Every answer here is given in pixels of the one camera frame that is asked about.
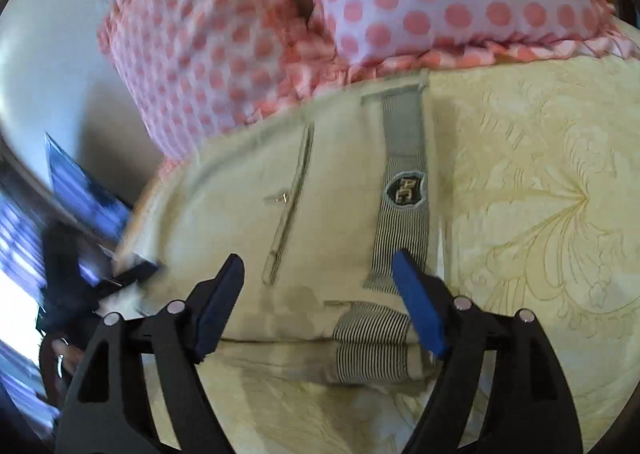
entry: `black object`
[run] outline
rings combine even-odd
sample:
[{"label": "black object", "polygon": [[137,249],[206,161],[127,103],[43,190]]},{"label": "black object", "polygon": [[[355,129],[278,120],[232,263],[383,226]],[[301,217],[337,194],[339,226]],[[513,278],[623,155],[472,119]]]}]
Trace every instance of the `black object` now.
[{"label": "black object", "polygon": [[[535,315],[484,312],[466,297],[454,298],[437,277],[425,275],[398,252],[394,280],[414,322],[433,312],[440,339],[416,326],[423,346],[443,343],[444,366],[405,453],[578,454],[582,438],[574,401],[551,344]],[[420,297],[426,305],[417,304]],[[476,442],[458,449],[471,410],[484,352],[497,351],[494,382]]]},{"label": "black object", "polygon": [[[56,452],[176,452],[158,441],[145,392],[140,354],[153,353],[182,451],[233,454],[193,363],[215,350],[243,275],[241,259],[230,256],[218,276],[197,285],[185,303],[173,301],[157,315],[135,321],[105,317],[67,394]],[[431,323],[440,322],[436,342],[442,342],[444,358],[406,454],[458,450],[485,350],[498,351],[489,407],[480,438],[460,452],[582,452],[564,375],[528,310],[504,317],[483,312],[469,299],[454,299],[441,280],[418,271],[404,252],[394,259],[394,279],[403,296],[413,297],[410,313],[419,309],[415,302],[421,296],[430,305],[422,310],[436,317]],[[425,343],[431,338],[420,334]]]},{"label": "black object", "polygon": [[7,454],[48,454],[50,450],[24,419],[4,388],[0,377],[0,432],[2,451]]},{"label": "black object", "polygon": [[194,362],[215,351],[243,283],[242,260],[230,256],[216,278],[198,284],[185,302],[138,320],[107,315],[69,387],[56,452],[178,452],[159,442],[153,423],[140,356],[153,353],[182,452],[233,454]]},{"label": "black object", "polygon": [[42,235],[46,286],[42,289],[43,310],[36,328],[44,333],[62,333],[84,350],[100,322],[94,312],[100,301],[134,282],[143,284],[159,269],[146,260],[116,277],[101,275],[89,284],[80,269],[80,246],[84,235],[73,225],[54,222]]}]

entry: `embroidered logo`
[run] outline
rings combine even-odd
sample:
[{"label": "embroidered logo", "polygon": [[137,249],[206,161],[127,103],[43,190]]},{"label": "embroidered logo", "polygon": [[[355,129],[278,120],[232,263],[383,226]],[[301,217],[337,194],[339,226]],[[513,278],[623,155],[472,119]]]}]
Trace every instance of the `embroidered logo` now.
[{"label": "embroidered logo", "polygon": [[389,184],[386,195],[398,207],[417,205],[424,198],[423,179],[424,175],[420,172],[403,172]]}]

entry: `yellow comforter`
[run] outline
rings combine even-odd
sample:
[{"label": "yellow comforter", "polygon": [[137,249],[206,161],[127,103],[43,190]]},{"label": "yellow comforter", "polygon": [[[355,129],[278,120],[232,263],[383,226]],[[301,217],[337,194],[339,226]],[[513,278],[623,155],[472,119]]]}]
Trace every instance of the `yellow comforter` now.
[{"label": "yellow comforter", "polygon": [[[536,312],[590,448],[640,379],[640,62],[435,72],[431,93],[445,278],[485,309]],[[240,454],[400,452],[428,397],[286,382],[215,360],[199,370]],[[149,387],[173,442],[153,373]],[[467,439],[485,403],[479,392]]]}]

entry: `blue curtain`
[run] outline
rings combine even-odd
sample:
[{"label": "blue curtain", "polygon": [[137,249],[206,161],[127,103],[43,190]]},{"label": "blue curtain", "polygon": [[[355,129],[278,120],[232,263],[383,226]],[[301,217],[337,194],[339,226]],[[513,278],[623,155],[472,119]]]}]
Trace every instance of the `blue curtain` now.
[{"label": "blue curtain", "polygon": [[40,231],[8,198],[0,195],[0,270],[36,301],[45,284]]},{"label": "blue curtain", "polygon": [[43,402],[44,388],[38,367],[28,358],[0,341],[0,379],[20,413],[42,439],[50,437],[55,407]]}]

